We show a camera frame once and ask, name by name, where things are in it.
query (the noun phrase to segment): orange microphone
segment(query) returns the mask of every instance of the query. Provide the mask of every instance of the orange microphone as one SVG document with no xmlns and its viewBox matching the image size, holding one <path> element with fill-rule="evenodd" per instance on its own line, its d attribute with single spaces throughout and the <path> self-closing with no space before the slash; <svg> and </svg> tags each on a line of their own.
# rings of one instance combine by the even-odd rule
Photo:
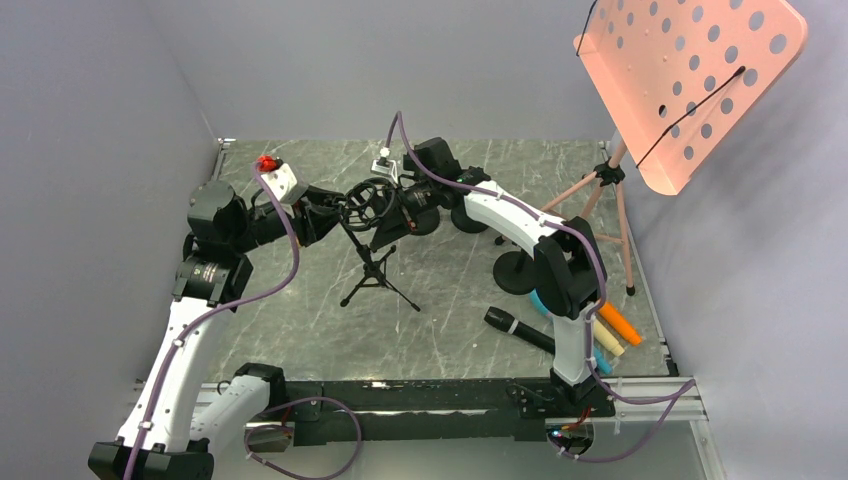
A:
<svg viewBox="0 0 848 480">
<path fill-rule="evenodd" d="M 609 323 L 609 325 L 621 335 L 622 338 L 630 342 L 632 345 L 639 345 L 642 343 L 642 337 L 639 336 L 639 332 L 633 328 L 633 325 L 630 325 L 630 322 L 624 318 L 624 315 L 621 314 L 618 310 L 615 309 L 609 302 L 605 303 L 600 310 L 598 310 L 598 314 L 604 317 L 604 320 Z"/>
</svg>

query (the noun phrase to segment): round black base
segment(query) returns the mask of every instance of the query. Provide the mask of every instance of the round black base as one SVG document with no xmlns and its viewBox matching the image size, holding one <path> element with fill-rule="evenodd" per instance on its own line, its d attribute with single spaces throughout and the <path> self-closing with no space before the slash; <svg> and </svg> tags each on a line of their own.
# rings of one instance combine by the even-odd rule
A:
<svg viewBox="0 0 848 480">
<path fill-rule="evenodd" d="M 504 253 L 492 268 L 495 283 L 506 293 L 527 295 L 536 288 L 532 262 L 524 252 Z"/>
<path fill-rule="evenodd" d="M 440 223 L 442 223 L 442 217 L 439 215 L 439 211 L 437 209 L 427 210 L 418 215 L 418 228 L 412 234 L 416 237 L 430 235 L 439 228 Z"/>
<path fill-rule="evenodd" d="M 451 210 L 451 222 L 461 232 L 465 233 L 480 233 L 489 228 L 485 223 L 480 223 L 468 217 L 465 213 L 465 204 L 459 204 Z"/>
</svg>

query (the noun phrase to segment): pink music stand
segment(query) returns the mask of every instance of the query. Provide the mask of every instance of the pink music stand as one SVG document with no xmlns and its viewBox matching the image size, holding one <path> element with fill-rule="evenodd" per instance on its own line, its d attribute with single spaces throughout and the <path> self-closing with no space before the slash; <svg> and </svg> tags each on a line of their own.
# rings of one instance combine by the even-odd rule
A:
<svg viewBox="0 0 848 480">
<path fill-rule="evenodd" d="M 581 37 L 574 39 L 574 46 Z M 645 183 L 676 195 L 710 152 L 801 54 L 807 23 L 784 0 L 600 0 L 579 47 L 580 58 L 622 142 L 607 162 L 617 168 L 630 150 Z M 663 132 L 706 96 L 745 72 Z M 542 207 L 552 210 L 591 183 L 594 171 Z M 624 187 L 614 183 L 627 293 L 633 295 Z M 600 182 L 581 217 L 601 196 Z"/>
</svg>

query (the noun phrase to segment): mini tripod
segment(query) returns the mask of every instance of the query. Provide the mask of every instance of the mini tripod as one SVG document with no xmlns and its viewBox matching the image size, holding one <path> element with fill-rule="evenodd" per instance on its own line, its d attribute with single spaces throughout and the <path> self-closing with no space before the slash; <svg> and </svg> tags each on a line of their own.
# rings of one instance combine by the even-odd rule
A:
<svg viewBox="0 0 848 480">
<path fill-rule="evenodd" d="M 409 306 L 413 308 L 413 310 L 415 310 L 416 312 L 420 312 L 421 308 L 418 305 L 412 303 L 410 299 L 406 298 L 406 295 L 404 295 L 403 292 L 395 288 L 395 286 L 392 285 L 392 282 L 390 282 L 386 278 L 386 261 L 388 260 L 391 254 L 397 251 L 397 247 L 392 245 L 392 248 L 389 249 L 388 253 L 380 257 L 380 259 L 375 262 L 371 258 L 371 250 L 369 250 L 368 247 L 360 243 L 360 241 L 356 238 L 356 235 L 354 235 L 353 232 L 351 232 L 347 228 L 344 228 L 344 226 L 342 226 L 342 228 L 344 229 L 348 238 L 350 238 L 350 241 L 353 242 L 353 244 L 356 246 L 357 255 L 359 255 L 359 258 L 362 259 L 362 269 L 364 270 L 364 276 L 362 277 L 362 280 L 360 280 L 359 283 L 357 283 L 356 286 L 353 287 L 353 290 L 350 291 L 347 297 L 342 299 L 339 305 L 341 305 L 342 307 L 346 307 L 350 303 L 350 299 L 353 298 L 354 295 L 356 295 L 356 292 L 358 292 L 360 288 L 387 288 L 400 295 L 401 298 L 403 298 L 406 303 L 408 303 Z M 375 280 L 375 283 L 366 283 L 369 279 L 372 278 Z"/>
</svg>

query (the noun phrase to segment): purple cable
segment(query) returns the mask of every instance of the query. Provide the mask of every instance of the purple cable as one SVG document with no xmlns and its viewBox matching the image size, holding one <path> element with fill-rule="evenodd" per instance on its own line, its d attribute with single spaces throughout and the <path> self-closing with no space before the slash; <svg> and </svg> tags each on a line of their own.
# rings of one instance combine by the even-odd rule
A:
<svg viewBox="0 0 848 480">
<path fill-rule="evenodd" d="M 387 147 L 388 147 L 388 145 L 391 141 L 392 132 L 394 131 L 395 124 L 397 124 L 398 128 L 400 129 L 400 137 L 401 137 L 401 139 L 403 139 L 403 144 L 406 147 L 406 150 L 407 150 L 407 153 L 409 154 L 409 157 L 412 158 L 412 161 L 415 162 L 415 165 L 419 169 L 421 169 L 421 171 L 424 172 L 425 175 L 427 175 L 428 177 L 432 178 L 433 180 L 435 180 L 435 181 L 437 181 L 437 182 L 439 182 L 443 185 L 447 185 L 447 186 L 452 187 L 452 188 L 459 188 L 459 189 L 462 189 L 462 190 L 470 190 L 472 192 L 483 193 L 483 194 L 490 195 L 490 196 L 493 196 L 493 197 L 498 196 L 498 193 L 493 192 L 492 190 L 489 190 L 489 189 L 486 189 L 486 188 L 480 188 L 480 187 L 477 187 L 475 185 L 465 185 L 465 184 L 462 184 L 462 183 L 453 182 L 453 181 L 450 181 L 446 178 L 442 178 L 442 177 L 436 175 L 435 173 L 431 172 L 430 170 L 428 170 L 427 167 L 425 167 L 424 164 L 421 163 L 421 160 L 418 159 L 418 155 L 415 154 L 415 151 L 413 150 L 412 145 L 410 145 L 410 143 L 409 143 L 409 139 L 406 136 L 406 129 L 403 126 L 403 114 L 400 111 L 398 111 L 395 114 L 395 118 L 392 120 L 392 126 L 391 126 L 391 129 L 389 130 L 389 136 L 388 136 L 388 139 L 386 140 L 386 146 Z M 527 206 L 524 202 L 521 202 L 521 201 L 519 201 L 519 200 L 517 200 L 517 199 L 515 199 L 515 198 L 513 198 L 509 195 L 501 196 L 501 200 L 505 200 L 505 201 L 517 206 L 518 208 L 520 208 L 521 210 L 526 212 L 528 215 L 533 217 L 534 220 L 539 220 L 540 215 L 538 213 L 536 213 L 535 211 L 533 211 L 533 209 L 531 209 L 529 206 Z M 586 313 L 586 319 L 589 320 L 589 319 L 592 318 L 592 315 L 594 315 L 601 308 L 601 305 L 606 303 L 606 299 L 607 299 L 607 287 L 606 287 L 606 282 L 604 281 L 603 274 L 601 273 L 602 270 L 601 270 L 600 260 L 598 259 L 598 256 L 595 254 L 595 250 L 592 248 L 591 244 L 589 243 L 589 240 L 585 236 L 583 236 L 583 234 L 578 232 L 577 230 L 570 228 L 570 227 L 567 227 L 565 225 L 562 225 L 560 223 L 553 223 L 553 222 L 549 222 L 549 221 L 545 221 L 544 225 L 546 227 L 555 228 L 557 230 L 561 230 L 565 233 L 568 233 L 569 235 L 574 236 L 583 245 L 583 249 L 586 251 L 586 254 L 589 256 L 589 260 L 592 262 L 592 268 L 594 268 L 595 274 L 598 277 L 598 297 L 599 298 L 598 298 L 598 302 L 595 304 L 595 307 L 593 307 L 592 309 L 590 309 Z M 656 425 L 648 432 L 647 435 L 645 435 L 645 437 L 642 440 L 640 440 L 634 446 L 634 448 L 631 448 L 630 450 L 624 452 L 624 454 L 622 454 L 623 456 L 617 455 L 617 456 L 609 457 L 609 458 L 594 458 L 594 459 L 592 459 L 592 458 L 584 459 L 584 458 L 581 457 L 578 460 L 578 461 L 593 462 L 593 463 L 614 462 L 614 461 L 617 461 L 617 460 L 621 460 L 622 458 L 625 458 L 627 456 L 630 456 L 631 454 L 633 454 L 634 452 L 636 452 L 637 450 L 642 448 L 642 446 L 645 443 L 647 443 L 648 440 L 651 439 L 651 437 L 654 436 L 654 433 L 656 433 L 657 429 L 660 427 L 660 425 L 662 425 L 662 422 L 665 420 L 665 417 L 667 417 L 668 414 L 671 412 L 671 409 L 674 406 L 674 403 L 677 402 L 677 400 L 679 400 L 680 397 L 684 393 L 689 391 L 689 389 L 691 389 L 695 385 L 695 380 L 689 380 L 688 382 L 683 384 L 682 387 L 680 387 L 680 390 L 678 390 L 675 393 L 672 393 L 671 395 L 666 395 L 664 397 L 646 398 L 646 399 L 638 399 L 637 400 L 637 399 L 632 399 L 632 398 L 627 398 L 627 397 L 621 396 L 618 393 L 616 393 L 615 391 L 613 391 L 613 389 L 610 388 L 609 385 L 604 383 L 603 379 L 601 379 L 601 376 L 598 374 L 597 371 L 595 371 L 594 366 L 592 365 L 591 361 L 589 360 L 589 358 L 591 358 L 591 356 L 592 356 L 592 354 L 589 353 L 589 352 L 592 352 L 593 346 L 594 346 L 594 343 L 592 341 L 592 329 L 591 328 L 585 329 L 585 339 L 584 340 L 585 340 L 585 348 L 586 348 L 586 352 L 587 352 L 586 364 L 589 366 L 589 371 L 592 372 L 592 377 L 595 378 L 597 383 L 609 395 L 611 395 L 612 397 L 614 397 L 615 399 L 617 399 L 619 401 L 622 401 L 624 403 L 629 403 L 630 405 L 651 405 L 651 404 L 654 404 L 654 403 L 662 403 L 662 402 L 668 402 L 668 401 L 671 402 L 671 403 L 669 403 L 665 412 L 663 412 L 663 415 L 660 417 L 660 419 L 656 423 Z"/>
<path fill-rule="evenodd" d="M 258 164 L 254 164 L 253 166 L 253 179 L 256 180 L 257 183 L 259 183 L 259 185 L 262 187 L 262 190 L 264 190 L 268 197 L 271 199 L 271 204 L 274 205 L 274 210 L 277 212 L 277 215 L 279 215 L 280 220 L 282 220 L 283 222 L 283 227 L 286 230 L 286 235 L 288 235 L 292 247 L 291 271 L 289 271 L 288 276 L 286 276 L 286 278 L 284 278 L 283 281 L 279 283 L 279 285 L 266 292 L 254 295 L 252 297 L 242 298 L 229 303 L 218 305 L 212 310 L 209 310 L 203 315 L 197 317 L 186 328 L 184 328 L 179 335 L 177 335 L 176 340 L 182 340 L 183 342 L 186 342 L 191 332 L 193 332 L 201 324 L 212 318 L 212 316 L 223 312 L 224 310 L 229 310 L 231 308 L 245 305 L 247 303 L 255 302 L 256 300 L 261 300 L 265 297 L 279 292 L 280 290 L 286 288 L 286 285 L 288 285 L 294 278 L 295 274 L 297 274 L 297 269 L 300 266 L 300 250 L 297 245 L 297 236 L 294 232 L 294 229 L 292 228 L 291 222 L 289 221 L 289 217 L 283 210 L 282 205 L 280 205 L 280 201 L 277 200 L 277 197 L 271 191 L 271 188 L 268 186 L 267 183 L 265 183 L 265 180 L 263 180 L 262 176 L 259 174 Z M 171 344 L 171 348 L 168 349 L 168 352 L 162 359 L 162 364 L 159 366 L 159 371 L 156 373 L 156 379 L 153 381 L 153 387 L 150 389 L 150 398 L 147 400 L 147 408 L 144 410 L 142 422 L 149 422 L 153 418 L 153 411 L 156 409 L 156 402 L 159 401 L 159 396 L 162 394 L 162 387 L 165 384 L 165 376 L 167 375 L 168 368 L 170 368 L 171 362 L 173 362 L 174 356 L 176 356 L 178 350 L 179 347 L 174 344 Z M 138 460 L 138 452 L 139 450 L 141 450 L 141 446 L 144 445 L 144 439 L 146 437 L 147 430 L 141 428 L 141 425 L 139 425 L 139 432 L 138 435 L 136 435 L 135 437 L 135 443 L 133 443 L 132 450 L 130 451 L 130 456 L 127 460 L 127 466 L 124 470 L 124 475 L 122 477 L 123 480 L 132 480 L 135 463 Z"/>
<path fill-rule="evenodd" d="M 356 460 L 356 457 L 359 456 L 359 452 L 362 450 L 362 427 L 359 425 L 359 420 L 356 419 L 356 414 L 353 413 L 353 410 L 348 408 L 347 405 L 339 402 L 338 400 L 334 400 L 332 398 L 307 397 L 307 398 L 301 398 L 301 399 L 295 400 L 293 402 L 285 403 L 285 404 L 277 406 L 277 407 L 269 408 L 268 410 L 265 410 L 262 413 L 265 414 L 265 413 L 276 412 L 276 411 L 279 411 L 279 410 L 283 410 L 285 408 L 293 407 L 295 405 L 300 405 L 301 403 L 313 402 L 313 401 L 315 401 L 315 402 L 330 402 L 330 403 L 336 405 L 337 407 L 341 408 L 342 410 L 344 410 L 344 412 L 347 413 L 348 416 L 350 416 L 351 420 L 353 420 L 353 426 L 356 427 L 356 447 L 354 447 L 353 455 L 350 456 L 350 459 L 348 459 L 347 463 L 342 465 L 342 468 L 338 469 L 335 473 L 327 475 L 326 477 L 305 477 L 303 475 L 298 475 L 294 472 L 290 472 L 290 471 L 286 470 L 285 468 L 277 465 L 276 463 L 269 462 L 269 461 L 265 460 L 264 458 L 260 457 L 259 455 L 253 453 L 253 451 L 250 450 L 250 437 L 254 433 L 256 433 L 259 430 L 284 430 L 285 427 L 281 427 L 280 425 L 260 425 L 256 428 L 252 428 L 249 432 L 247 432 L 247 435 L 244 436 L 244 450 L 247 452 L 248 458 L 252 458 L 253 460 L 256 460 L 257 462 L 259 462 L 262 465 L 270 468 L 271 470 L 274 470 L 275 472 L 282 473 L 283 475 L 286 475 L 286 476 L 291 477 L 291 478 L 295 478 L 297 480 L 330 480 L 330 479 L 336 478 L 339 475 L 346 472 L 347 469 L 349 469 L 350 466 L 353 465 L 354 460 Z"/>
</svg>

